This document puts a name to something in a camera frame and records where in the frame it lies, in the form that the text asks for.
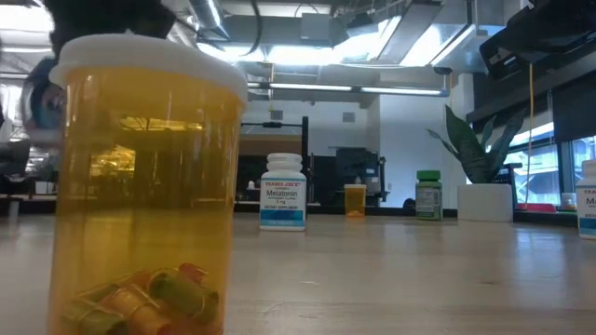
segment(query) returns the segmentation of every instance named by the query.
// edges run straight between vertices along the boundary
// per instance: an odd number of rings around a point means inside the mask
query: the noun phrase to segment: wooden table
[[[0,334],[45,334],[51,217],[0,229]],[[226,334],[596,333],[596,242],[573,229],[237,215]]]

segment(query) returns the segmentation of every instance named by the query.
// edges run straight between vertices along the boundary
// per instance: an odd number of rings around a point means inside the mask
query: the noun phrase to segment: bottle label
[[[579,233],[596,236],[596,185],[577,186]]]
[[[416,216],[423,218],[439,217],[440,190],[433,187],[416,189]]]
[[[306,181],[263,178],[261,187],[262,226],[305,226]]]

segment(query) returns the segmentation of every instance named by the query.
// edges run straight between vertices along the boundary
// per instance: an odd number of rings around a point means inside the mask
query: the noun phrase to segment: black equipment
[[[567,65],[558,55],[596,45],[596,1],[534,0],[481,45],[489,74],[504,79],[527,67],[552,60],[552,68]]]

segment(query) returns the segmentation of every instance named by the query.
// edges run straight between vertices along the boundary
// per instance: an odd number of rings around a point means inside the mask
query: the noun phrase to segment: green leaf
[[[445,141],[437,132],[427,129],[428,134],[433,138],[433,139],[437,139],[439,141],[441,141],[443,143],[443,146],[445,147],[445,149],[447,149],[448,152],[450,152],[455,158],[457,158],[459,160],[459,154],[457,153],[457,151],[454,149],[454,147],[449,144],[447,141]]]
[[[484,150],[486,150],[486,142],[491,138],[491,136],[493,136],[493,127],[494,127],[495,119],[496,119],[496,115],[493,116],[490,120],[488,120],[486,125],[484,125],[484,130],[482,131],[482,141],[481,141],[481,147],[484,148]]]
[[[491,165],[478,140],[462,139],[460,148],[459,160],[469,180],[473,183],[491,182]]]
[[[458,153],[461,153],[462,141],[471,141],[473,138],[476,140],[476,134],[474,130],[469,127],[466,121],[455,116],[454,111],[449,106],[445,106],[445,113],[447,115],[447,135],[449,135],[449,141],[454,146]]]
[[[503,162],[505,162],[505,159],[507,158],[509,145],[523,126],[525,112],[526,111],[524,110],[514,114],[509,119],[507,125],[505,126],[505,130],[503,131],[503,135],[494,143],[493,149],[490,153],[488,153],[488,161],[491,165],[491,173],[493,176],[496,176],[499,172],[499,169],[501,169],[503,166]]]
[[[449,106],[445,106],[445,110],[449,140],[459,153],[459,161],[467,177],[474,183],[491,182],[491,166],[487,153],[478,142],[474,130],[466,121],[455,116]]]

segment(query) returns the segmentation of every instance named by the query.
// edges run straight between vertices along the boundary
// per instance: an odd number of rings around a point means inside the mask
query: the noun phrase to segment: fluorescent light
[[[337,62],[330,47],[276,46],[267,60],[281,65],[327,65]]]
[[[366,60],[369,50],[376,47],[379,40],[379,33],[364,33],[350,37],[333,48],[334,62],[342,60]]]
[[[223,50],[220,50],[216,47],[212,47],[210,45],[199,43],[197,44],[199,50],[203,51],[204,53],[227,62],[234,62],[234,61],[264,61],[264,53],[259,48],[256,49],[250,55],[244,56],[251,47],[237,47],[237,46],[228,46],[223,47]]]
[[[54,22],[42,7],[0,5],[0,30],[49,33]]]
[[[432,24],[425,33],[418,38],[418,41],[408,51],[406,57],[400,62],[400,66],[425,66],[440,51],[440,31]]]
[[[250,82],[249,88],[262,89],[300,89],[311,91],[337,91],[373,94],[414,95],[427,97],[445,96],[445,91],[438,89],[407,88],[407,87],[350,87],[336,85],[287,84],[287,83],[258,83]]]
[[[400,24],[401,16],[393,17],[379,23],[379,40],[376,45],[369,52],[368,60],[376,60],[383,52],[383,49],[389,42],[389,38],[393,35]]]
[[[400,88],[400,87],[362,87],[362,93],[377,94],[403,94],[403,95],[421,95],[421,96],[440,96],[442,90],[423,89],[423,88]]]
[[[0,73],[0,79],[27,79],[27,74]]]
[[[553,132],[555,130],[555,126],[554,123],[552,122],[548,122],[545,125],[539,126],[539,127],[535,127],[532,129],[532,137],[538,137],[544,134],[548,134],[550,132]],[[516,146],[516,145],[520,145],[520,144],[525,144],[530,140],[530,131],[524,131],[521,134],[517,134],[515,135],[515,137],[513,137],[513,141],[511,141],[511,144],[509,146]]]
[[[8,53],[46,53],[51,52],[51,47],[3,47],[2,51]]]
[[[457,37],[449,46],[447,46],[439,55],[437,55],[437,57],[435,57],[434,60],[430,62],[430,65],[436,66],[437,64],[439,64],[442,60],[445,59],[445,57],[452,53],[452,51],[454,51],[457,46],[464,42],[466,37],[470,36],[470,34],[474,33],[475,31],[475,25],[472,24],[469,27],[467,27],[467,29],[462,34],[460,34],[459,37]]]
[[[282,83],[270,83],[271,88],[283,88],[283,89],[303,89],[303,90],[332,90],[349,92],[352,87],[348,86],[334,86],[334,85],[310,85],[310,84],[282,84]]]

